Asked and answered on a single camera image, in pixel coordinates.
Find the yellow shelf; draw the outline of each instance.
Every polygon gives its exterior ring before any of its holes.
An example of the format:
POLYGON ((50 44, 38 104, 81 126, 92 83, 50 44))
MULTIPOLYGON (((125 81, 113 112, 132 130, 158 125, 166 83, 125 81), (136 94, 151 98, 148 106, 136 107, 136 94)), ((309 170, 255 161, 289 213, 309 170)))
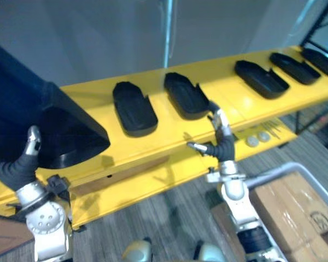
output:
MULTIPOLYGON (((84 108, 108 132, 111 146, 100 155, 70 168, 38 169, 37 176, 45 181, 51 175, 65 176, 71 188, 115 172, 182 151, 186 141, 207 142, 214 138, 210 122, 184 120, 163 90, 167 72, 178 72, 193 83, 199 82, 208 98, 225 110, 234 132, 328 99, 328 76, 322 74, 313 85, 304 86, 278 68, 274 70, 289 84, 290 89, 276 100, 267 100, 255 93, 233 71, 237 60, 246 59, 268 69, 270 53, 276 50, 241 54, 208 61, 179 65, 115 78, 65 86, 62 89, 84 108), (156 131, 142 138, 131 138, 122 131, 115 113, 112 90, 117 82, 131 81, 148 94, 159 119, 156 131)), ((297 47, 283 52, 298 58, 297 47)), ((0 203, 14 201, 14 192, 0 183, 0 203)))
MULTIPOLYGON (((262 125, 236 133, 236 159, 242 160, 267 149, 288 142, 296 135, 280 120, 273 119, 277 127, 272 130, 279 139, 271 135, 268 142, 260 142, 257 147, 249 147, 245 140, 265 131, 262 125)), ((126 206, 135 204, 151 195, 166 191, 206 173, 208 167, 216 166, 216 158, 202 157, 199 153, 186 148, 170 156, 169 161, 149 171, 117 182, 105 189, 83 196, 71 195, 73 228, 105 216, 126 206)))

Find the black tray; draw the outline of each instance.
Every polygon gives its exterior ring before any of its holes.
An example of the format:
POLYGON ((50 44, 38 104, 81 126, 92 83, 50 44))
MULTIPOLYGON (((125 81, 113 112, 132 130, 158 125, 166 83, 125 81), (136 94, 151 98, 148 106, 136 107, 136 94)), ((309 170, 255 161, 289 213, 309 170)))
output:
POLYGON ((168 73, 165 76, 164 87, 181 117, 193 120, 207 114, 209 100, 199 84, 194 87, 186 76, 168 73))
POLYGON ((304 48, 301 52, 301 55, 309 60, 314 66, 320 69, 323 73, 328 75, 328 57, 323 55, 321 52, 304 48))
POLYGON ((34 124, 42 135, 42 168, 78 164, 110 145, 106 130, 69 96, 0 47, 0 159, 14 161, 22 154, 34 124))
POLYGON ((250 87, 267 99, 278 98, 289 88, 288 83, 272 69, 268 72, 252 62, 237 61, 235 71, 250 87))
POLYGON ((122 127, 130 136, 152 133, 158 119, 148 96, 143 97, 141 89, 130 82, 117 83, 113 89, 116 112, 122 127))
POLYGON ((272 53, 270 56, 272 63, 277 65, 288 75, 294 78, 296 81, 304 84, 311 85, 320 78, 320 74, 310 67, 305 62, 298 62, 297 60, 291 58, 290 56, 283 55, 281 53, 272 53))

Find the lower shelf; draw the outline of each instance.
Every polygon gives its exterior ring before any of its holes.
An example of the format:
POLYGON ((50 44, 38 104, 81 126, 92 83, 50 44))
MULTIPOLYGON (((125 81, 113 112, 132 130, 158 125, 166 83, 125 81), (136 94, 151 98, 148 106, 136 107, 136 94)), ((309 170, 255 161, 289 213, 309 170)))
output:
MULTIPOLYGON (((274 118, 272 125, 269 126, 266 130, 265 124, 259 124, 235 133, 237 138, 235 142, 237 160, 253 156, 296 138, 296 135, 277 118, 274 118), (259 142, 255 147, 248 146, 246 143, 247 137, 257 137, 257 134, 261 131, 266 131, 270 135, 270 140, 259 142)), ((101 190, 85 195, 71 193, 73 229, 78 229, 81 225, 92 220, 195 179, 207 172, 209 166, 217 166, 215 158, 202 157, 192 149, 186 148, 171 155, 168 161, 156 167, 101 190)), ((13 215, 14 208, 6 204, 14 202, 17 202, 14 196, 0 199, 0 215, 13 215)))

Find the gray wall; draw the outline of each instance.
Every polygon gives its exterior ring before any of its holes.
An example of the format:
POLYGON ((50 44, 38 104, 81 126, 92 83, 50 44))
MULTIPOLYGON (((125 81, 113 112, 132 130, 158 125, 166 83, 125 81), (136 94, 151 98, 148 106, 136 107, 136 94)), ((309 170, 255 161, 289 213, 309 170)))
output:
MULTIPOLYGON (((168 1, 0 0, 0 44, 58 85, 161 68, 168 1)), ((173 0, 168 64, 299 44, 309 1, 173 0)))

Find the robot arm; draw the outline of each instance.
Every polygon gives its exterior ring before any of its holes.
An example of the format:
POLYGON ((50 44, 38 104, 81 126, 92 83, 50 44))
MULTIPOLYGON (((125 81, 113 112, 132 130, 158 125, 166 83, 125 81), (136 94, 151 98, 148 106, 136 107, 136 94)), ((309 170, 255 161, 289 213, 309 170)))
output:
POLYGON ((240 174, 235 162, 235 144, 225 113, 212 101, 209 109, 215 130, 217 145, 201 145, 188 142, 188 146, 208 156, 218 159, 218 170, 209 168, 205 174, 209 183, 218 183, 218 193, 228 204, 236 234, 241 242, 247 261, 283 262, 284 259, 273 247, 257 212, 249 200, 249 189, 244 182, 246 175, 240 174))
POLYGON ((0 161, 0 180, 15 191, 34 235, 35 261, 72 261, 72 227, 69 203, 59 200, 37 180, 41 136, 38 127, 28 130, 23 154, 13 163, 0 161))

